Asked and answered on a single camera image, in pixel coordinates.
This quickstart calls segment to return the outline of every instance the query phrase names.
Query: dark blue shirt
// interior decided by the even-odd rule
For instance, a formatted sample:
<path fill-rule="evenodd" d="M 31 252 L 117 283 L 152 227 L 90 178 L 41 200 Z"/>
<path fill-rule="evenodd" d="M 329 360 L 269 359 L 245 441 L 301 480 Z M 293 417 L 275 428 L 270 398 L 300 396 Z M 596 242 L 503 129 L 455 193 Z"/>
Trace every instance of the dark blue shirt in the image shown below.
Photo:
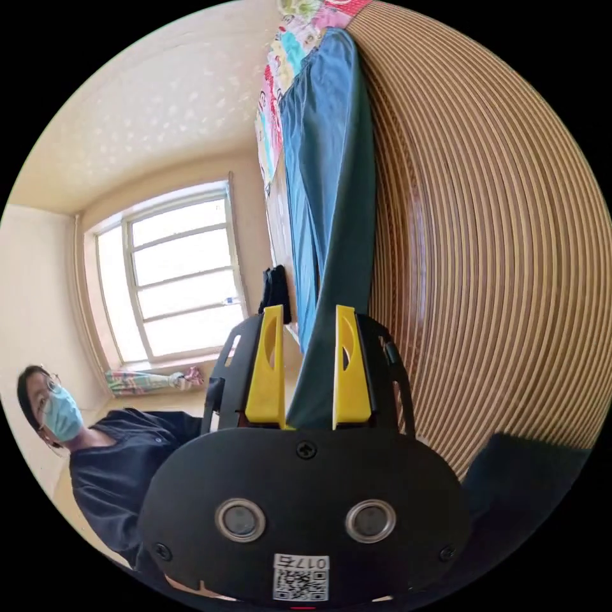
<path fill-rule="evenodd" d="M 143 582 L 201 609 L 207 598 L 172 589 L 143 549 L 136 529 L 153 475 L 177 448 L 199 436 L 201 419 L 184 412 L 127 408 L 109 413 L 94 427 L 117 443 L 72 454 L 70 471 L 81 512 Z M 449 595 L 510 555 L 554 510 L 587 457 L 588 451 L 492 436 L 463 482 L 472 517 L 465 551 L 440 583 L 415 593 L 405 609 Z"/>
<path fill-rule="evenodd" d="M 142 548 L 138 515 L 149 483 L 179 447 L 200 435 L 201 418 L 178 411 L 114 410 L 94 426 L 116 441 L 70 456 L 76 504 L 94 533 L 132 568 L 165 581 Z"/>

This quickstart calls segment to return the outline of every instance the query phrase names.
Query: sticker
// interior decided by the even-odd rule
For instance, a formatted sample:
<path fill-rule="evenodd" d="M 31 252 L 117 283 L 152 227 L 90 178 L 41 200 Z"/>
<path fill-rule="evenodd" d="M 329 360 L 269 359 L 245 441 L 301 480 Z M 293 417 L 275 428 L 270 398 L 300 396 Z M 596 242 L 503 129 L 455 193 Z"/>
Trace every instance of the sticker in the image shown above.
<path fill-rule="evenodd" d="M 274 555 L 276 601 L 327 601 L 330 558 L 302 555 Z"/>

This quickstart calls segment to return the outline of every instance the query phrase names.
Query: woman's hair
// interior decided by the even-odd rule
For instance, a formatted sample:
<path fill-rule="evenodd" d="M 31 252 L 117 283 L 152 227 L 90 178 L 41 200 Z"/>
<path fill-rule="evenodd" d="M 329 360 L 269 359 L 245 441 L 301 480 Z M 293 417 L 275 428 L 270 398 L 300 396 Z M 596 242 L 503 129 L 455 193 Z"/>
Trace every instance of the woman's hair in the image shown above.
<path fill-rule="evenodd" d="M 32 408 L 32 402 L 27 396 L 27 381 L 33 374 L 43 374 L 51 378 L 51 375 L 40 365 L 29 365 L 17 379 L 17 401 L 21 410 L 24 413 L 25 420 L 30 424 L 35 432 L 40 430 L 40 423 L 34 416 L 34 409 Z M 58 444 L 52 443 L 56 448 L 60 448 Z"/>

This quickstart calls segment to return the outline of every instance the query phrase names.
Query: window pane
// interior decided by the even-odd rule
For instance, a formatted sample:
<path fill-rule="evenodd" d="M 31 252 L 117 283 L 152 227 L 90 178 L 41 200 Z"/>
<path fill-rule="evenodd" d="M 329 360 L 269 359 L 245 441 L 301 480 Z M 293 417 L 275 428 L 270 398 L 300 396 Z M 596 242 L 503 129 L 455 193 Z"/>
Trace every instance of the window pane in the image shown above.
<path fill-rule="evenodd" d="M 229 247 L 225 229 L 216 229 L 136 251 L 138 285 L 229 266 Z"/>
<path fill-rule="evenodd" d="M 136 221 L 132 225 L 132 238 L 134 246 L 139 247 L 173 234 L 219 223 L 225 223 L 225 200 L 185 206 Z"/>
<path fill-rule="evenodd" d="M 238 297 L 232 270 L 143 289 L 138 294 L 144 319 L 200 306 L 224 304 Z"/>
<path fill-rule="evenodd" d="M 145 330 L 153 355 L 161 357 L 223 346 L 243 318 L 240 304 L 233 304 L 145 323 Z"/>
<path fill-rule="evenodd" d="M 106 311 L 121 358 L 124 361 L 144 361 L 147 353 L 129 299 L 121 227 L 98 237 L 98 257 Z"/>

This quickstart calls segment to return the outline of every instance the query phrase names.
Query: yellow bracket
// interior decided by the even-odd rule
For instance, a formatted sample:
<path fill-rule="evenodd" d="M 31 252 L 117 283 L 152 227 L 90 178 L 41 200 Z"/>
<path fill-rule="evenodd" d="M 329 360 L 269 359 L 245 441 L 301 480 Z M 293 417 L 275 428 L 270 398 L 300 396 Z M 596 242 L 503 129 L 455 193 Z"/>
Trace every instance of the yellow bracket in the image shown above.
<path fill-rule="evenodd" d="M 347 365 L 344 367 L 344 355 Z M 372 415 L 355 309 L 336 306 L 336 349 L 333 378 L 333 429 L 339 424 L 366 423 Z"/>
<path fill-rule="evenodd" d="M 251 423 L 285 429 L 282 318 L 282 305 L 263 311 L 245 415 Z"/>

